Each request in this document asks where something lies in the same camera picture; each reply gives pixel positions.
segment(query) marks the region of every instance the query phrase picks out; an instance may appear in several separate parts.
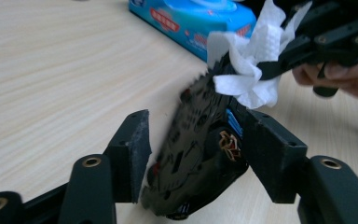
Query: printed logo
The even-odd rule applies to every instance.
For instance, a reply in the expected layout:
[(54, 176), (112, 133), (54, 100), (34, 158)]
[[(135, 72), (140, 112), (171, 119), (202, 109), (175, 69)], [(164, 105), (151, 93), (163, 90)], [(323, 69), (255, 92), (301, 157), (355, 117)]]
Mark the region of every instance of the printed logo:
[(243, 26), (242, 28), (240, 28), (236, 33), (237, 33), (237, 35), (244, 37), (248, 34), (250, 29), (251, 29), (251, 25), (247, 24), (247, 25)]
[(164, 30), (177, 32), (179, 30), (179, 24), (171, 20), (171, 15), (167, 12), (161, 10), (157, 11), (153, 8), (150, 8), (150, 14), (153, 19), (157, 21)]
[(131, 3), (136, 7), (144, 7), (146, 4), (145, 0), (131, 0)]
[(187, 43), (196, 49), (206, 50), (207, 37), (203, 34), (196, 33), (190, 30), (185, 30), (187, 36)]

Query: wood grain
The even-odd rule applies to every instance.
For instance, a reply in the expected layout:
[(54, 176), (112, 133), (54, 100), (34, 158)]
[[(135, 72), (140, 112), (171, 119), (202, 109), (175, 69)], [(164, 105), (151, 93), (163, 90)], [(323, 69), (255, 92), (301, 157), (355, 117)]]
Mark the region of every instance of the wood grain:
[[(102, 153), (132, 112), (150, 111), (158, 148), (183, 88), (203, 61), (128, 11), (124, 0), (0, 1), (0, 191), (26, 202), (68, 181), (73, 163)], [(358, 100), (333, 99), (282, 76), (280, 99), (260, 108), (297, 135), (309, 156), (358, 174)], [(140, 204), (118, 204), (118, 223), (176, 223)], [(250, 170), (183, 223), (298, 223)]]

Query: white tissue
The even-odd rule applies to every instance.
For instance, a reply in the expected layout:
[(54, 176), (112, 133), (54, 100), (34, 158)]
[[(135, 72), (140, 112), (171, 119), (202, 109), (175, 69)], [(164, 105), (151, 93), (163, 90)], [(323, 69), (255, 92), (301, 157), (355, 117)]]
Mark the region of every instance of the white tissue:
[(278, 101), (280, 76), (260, 81), (262, 74), (256, 65), (278, 61), (281, 52), (295, 38), (295, 31), (310, 5), (311, 2), (303, 6), (284, 30), (281, 28), (284, 12), (272, 0), (266, 0), (250, 39), (231, 32), (211, 32), (207, 41), (208, 66), (212, 68), (229, 50), (230, 61), (238, 73), (215, 76), (216, 92), (235, 96), (240, 104), (251, 109), (274, 106)]

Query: hand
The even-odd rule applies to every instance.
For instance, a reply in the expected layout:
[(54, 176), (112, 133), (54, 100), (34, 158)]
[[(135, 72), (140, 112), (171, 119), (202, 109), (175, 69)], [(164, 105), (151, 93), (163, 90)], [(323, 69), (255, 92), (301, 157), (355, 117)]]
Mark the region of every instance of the hand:
[(317, 78), (321, 65), (302, 64), (293, 69), (296, 82), (306, 86), (323, 86), (341, 89), (358, 97), (358, 64), (342, 67), (338, 63), (328, 63), (324, 68), (325, 78)]

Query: wet wipes package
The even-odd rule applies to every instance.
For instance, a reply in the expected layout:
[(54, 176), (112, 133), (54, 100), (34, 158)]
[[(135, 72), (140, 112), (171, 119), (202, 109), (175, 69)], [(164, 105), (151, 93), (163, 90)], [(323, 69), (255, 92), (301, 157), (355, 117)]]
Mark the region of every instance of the wet wipes package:
[(230, 0), (130, 0), (129, 10), (205, 62), (210, 32), (250, 37), (256, 23), (250, 8)]

